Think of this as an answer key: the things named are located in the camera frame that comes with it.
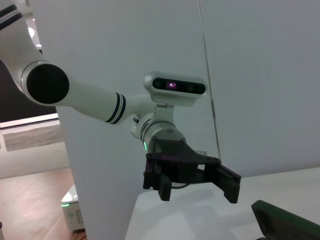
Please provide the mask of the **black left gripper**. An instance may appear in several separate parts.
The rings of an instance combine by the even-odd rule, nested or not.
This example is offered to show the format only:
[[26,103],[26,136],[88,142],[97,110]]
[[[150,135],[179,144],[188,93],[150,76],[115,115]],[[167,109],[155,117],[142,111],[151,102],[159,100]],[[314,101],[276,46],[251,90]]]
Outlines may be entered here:
[[[160,199],[169,201],[171,189],[202,183],[205,178],[220,188],[230,203],[238,202],[242,177],[221,165],[219,158],[196,152],[182,139],[154,138],[153,143],[145,155],[144,189],[158,190]],[[203,172],[200,165],[204,166],[204,177],[197,176]]]

